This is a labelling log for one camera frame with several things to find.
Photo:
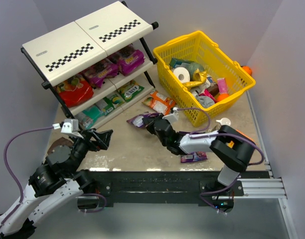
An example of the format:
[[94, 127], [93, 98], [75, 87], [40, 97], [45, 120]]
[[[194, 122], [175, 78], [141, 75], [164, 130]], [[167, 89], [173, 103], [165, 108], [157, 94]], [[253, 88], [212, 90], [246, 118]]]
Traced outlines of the cream black tiered shelf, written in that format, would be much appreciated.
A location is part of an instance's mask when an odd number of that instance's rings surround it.
[[[157, 59], [153, 57], [144, 37], [156, 28], [158, 22], [147, 23], [129, 9], [125, 1], [117, 1], [23, 44], [21, 51], [43, 79], [43, 88], [52, 91], [68, 118], [94, 105], [131, 80], [144, 88], [133, 100], [99, 118], [94, 124], [95, 128], [99, 128], [154, 88], [148, 70], [157, 63]], [[60, 98], [55, 86], [137, 40], [147, 55], [144, 63], [131, 74], [118, 74], [111, 80], [104, 80], [103, 87], [95, 89], [92, 98], [78, 106], [68, 107]]]

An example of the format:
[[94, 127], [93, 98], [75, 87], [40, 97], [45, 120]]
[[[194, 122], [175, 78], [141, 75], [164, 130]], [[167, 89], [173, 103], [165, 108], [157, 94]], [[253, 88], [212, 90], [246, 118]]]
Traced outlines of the green fruit candy bag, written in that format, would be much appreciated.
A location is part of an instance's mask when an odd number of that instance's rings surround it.
[[130, 102], [135, 96], [141, 93], [145, 88], [135, 80], [131, 80], [117, 89], [120, 96], [125, 102]]

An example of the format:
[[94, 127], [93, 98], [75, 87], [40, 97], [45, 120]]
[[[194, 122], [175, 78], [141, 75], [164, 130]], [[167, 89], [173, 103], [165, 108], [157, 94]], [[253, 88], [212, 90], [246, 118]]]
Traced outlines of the green lime candy bag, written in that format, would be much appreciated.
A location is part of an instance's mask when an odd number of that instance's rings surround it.
[[125, 103], [124, 99], [114, 91], [107, 96], [100, 99], [95, 105], [103, 112], [105, 116], [109, 115], [112, 111]]

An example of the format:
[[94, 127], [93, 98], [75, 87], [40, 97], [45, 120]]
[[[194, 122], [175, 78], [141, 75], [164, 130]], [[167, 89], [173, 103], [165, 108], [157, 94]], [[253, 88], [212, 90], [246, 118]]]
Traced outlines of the red fruit candy bag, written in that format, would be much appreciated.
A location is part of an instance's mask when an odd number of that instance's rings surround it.
[[67, 107], [78, 106], [93, 96], [93, 89], [81, 74], [76, 74], [55, 87]]

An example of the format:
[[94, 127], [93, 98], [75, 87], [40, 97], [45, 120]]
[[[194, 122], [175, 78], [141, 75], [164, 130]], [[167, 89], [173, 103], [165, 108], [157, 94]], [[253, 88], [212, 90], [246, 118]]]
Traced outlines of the yellow plastic shopping basket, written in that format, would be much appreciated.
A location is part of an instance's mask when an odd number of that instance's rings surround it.
[[[238, 62], [232, 61], [220, 48], [202, 31], [177, 37], [153, 50], [157, 58], [157, 72], [160, 84], [181, 107], [193, 126], [200, 126], [228, 110], [256, 81]], [[182, 83], [174, 74], [171, 60], [188, 60], [198, 63], [201, 69], [195, 70], [190, 77], [190, 83]], [[197, 83], [226, 83], [227, 97], [214, 105], [204, 108], [191, 89]]]

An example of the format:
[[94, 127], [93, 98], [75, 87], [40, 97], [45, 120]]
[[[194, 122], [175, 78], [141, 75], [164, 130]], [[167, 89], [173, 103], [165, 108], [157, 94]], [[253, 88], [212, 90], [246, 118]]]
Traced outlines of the orange ball behind basket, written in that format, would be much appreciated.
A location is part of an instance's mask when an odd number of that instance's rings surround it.
[[252, 69], [249, 66], [241, 66], [242, 69], [249, 74], [250, 76], [252, 75]]

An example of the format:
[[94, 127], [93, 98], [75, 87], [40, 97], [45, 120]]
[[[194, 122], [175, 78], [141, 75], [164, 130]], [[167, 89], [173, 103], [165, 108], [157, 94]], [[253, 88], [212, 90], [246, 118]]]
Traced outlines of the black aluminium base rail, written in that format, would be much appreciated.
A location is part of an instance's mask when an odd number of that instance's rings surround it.
[[78, 205], [93, 208], [96, 203], [113, 207], [117, 203], [198, 204], [229, 212], [237, 199], [285, 199], [281, 179], [267, 171], [246, 171], [229, 189], [220, 191], [217, 171], [89, 171], [81, 170], [74, 178], [86, 193], [104, 196], [82, 197]]

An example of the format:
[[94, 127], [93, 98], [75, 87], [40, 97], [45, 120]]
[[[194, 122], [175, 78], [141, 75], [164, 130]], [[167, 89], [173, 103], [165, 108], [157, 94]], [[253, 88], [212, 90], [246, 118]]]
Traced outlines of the magenta grape candy bag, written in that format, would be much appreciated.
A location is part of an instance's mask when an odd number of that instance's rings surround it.
[[111, 54], [108, 59], [118, 66], [119, 72], [124, 76], [129, 75], [145, 62], [144, 54], [132, 44]]

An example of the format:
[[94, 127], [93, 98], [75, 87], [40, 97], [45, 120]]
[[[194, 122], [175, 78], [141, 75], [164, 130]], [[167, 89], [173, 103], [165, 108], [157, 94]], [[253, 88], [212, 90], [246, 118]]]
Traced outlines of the white toilet paper roll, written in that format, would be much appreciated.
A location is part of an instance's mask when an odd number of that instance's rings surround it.
[[178, 78], [181, 83], [190, 81], [189, 71], [184, 67], [177, 67], [172, 70], [173, 74]]

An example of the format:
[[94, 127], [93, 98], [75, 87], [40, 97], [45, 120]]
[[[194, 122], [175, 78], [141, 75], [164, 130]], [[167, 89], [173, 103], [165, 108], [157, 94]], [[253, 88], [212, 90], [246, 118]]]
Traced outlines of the green brown round tin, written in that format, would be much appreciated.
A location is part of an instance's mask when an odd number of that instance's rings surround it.
[[49, 147], [47, 154], [51, 154], [53, 152], [53, 150], [55, 149], [55, 147], [57, 146], [63, 146], [66, 145], [68, 147], [71, 147], [73, 145], [73, 142], [70, 141], [69, 139], [66, 138], [59, 138], [58, 140], [54, 141], [51, 146]]

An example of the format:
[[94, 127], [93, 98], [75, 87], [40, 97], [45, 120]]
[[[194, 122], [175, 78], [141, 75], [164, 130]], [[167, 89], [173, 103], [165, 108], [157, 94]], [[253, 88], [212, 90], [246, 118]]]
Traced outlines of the purple candy bag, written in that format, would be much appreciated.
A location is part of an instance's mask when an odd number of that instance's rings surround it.
[[127, 123], [131, 124], [131, 125], [133, 125], [134, 127], [137, 127], [137, 128], [145, 128], [145, 123], [144, 123], [143, 119], [147, 119], [147, 118], [151, 118], [151, 117], [156, 117], [158, 115], [159, 115], [159, 113], [144, 112], [142, 114], [134, 116], [131, 119], [128, 119]]
[[207, 160], [207, 155], [205, 152], [198, 151], [194, 152], [188, 155], [182, 155], [180, 157], [180, 162], [181, 163], [195, 163], [195, 162], [201, 162], [201, 161], [206, 161]]

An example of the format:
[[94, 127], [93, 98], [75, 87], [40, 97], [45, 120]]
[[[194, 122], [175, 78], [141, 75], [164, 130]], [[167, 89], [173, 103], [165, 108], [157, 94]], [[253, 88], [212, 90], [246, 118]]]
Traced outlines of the pink box in basket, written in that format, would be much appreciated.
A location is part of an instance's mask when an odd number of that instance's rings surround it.
[[228, 86], [226, 84], [225, 78], [218, 78], [217, 85], [220, 94], [227, 94], [228, 93]]

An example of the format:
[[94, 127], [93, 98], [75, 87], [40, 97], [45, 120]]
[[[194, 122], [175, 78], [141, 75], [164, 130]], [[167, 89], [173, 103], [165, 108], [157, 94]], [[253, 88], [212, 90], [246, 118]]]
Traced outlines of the clear pump soap bottle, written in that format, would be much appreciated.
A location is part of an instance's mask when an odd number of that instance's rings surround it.
[[215, 121], [214, 127], [210, 128], [208, 132], [213, 132], [219, 130], [222, 126], [227, 125], [231, 126], [231, 121], [228, 118], [221, 118]]

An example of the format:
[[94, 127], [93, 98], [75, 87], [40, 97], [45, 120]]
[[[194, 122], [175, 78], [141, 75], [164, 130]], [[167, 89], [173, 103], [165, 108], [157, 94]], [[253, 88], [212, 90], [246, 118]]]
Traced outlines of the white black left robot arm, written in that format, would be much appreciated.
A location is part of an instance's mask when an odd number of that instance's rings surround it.
[[72, 146], [60, 145], [37, 167], [22, 187], [7, 161], [8, 142], [4, 148], [4, 164], [19, 187], [20, 196], [12, 206], [0, 214], [0, 239], [27, 239], [49, 214], [79, 196], [94, 196], [103, 202], [96, 210], [83, 209], [84, 213], [102, 211], [107, 199], [100, 194], [96, 180], [88, 170], [77, 171], [89, 151], [106, 150], [113, 130], [97, 132], [80, 131], [70, 122], [56, 123], [50, 129], [59, 129], [73, 140]]

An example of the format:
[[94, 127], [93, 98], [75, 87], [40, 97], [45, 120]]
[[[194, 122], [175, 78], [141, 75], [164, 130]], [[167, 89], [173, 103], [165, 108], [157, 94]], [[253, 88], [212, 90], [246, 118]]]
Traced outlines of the teal candy bag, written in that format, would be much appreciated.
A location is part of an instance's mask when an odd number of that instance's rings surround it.
[[90, 129], [95, 124], [95, 122], [104, 115], [104, 111], [100, 110], [96, 105], [92, 105], [78, 113], [75, 118], [85, 129]]

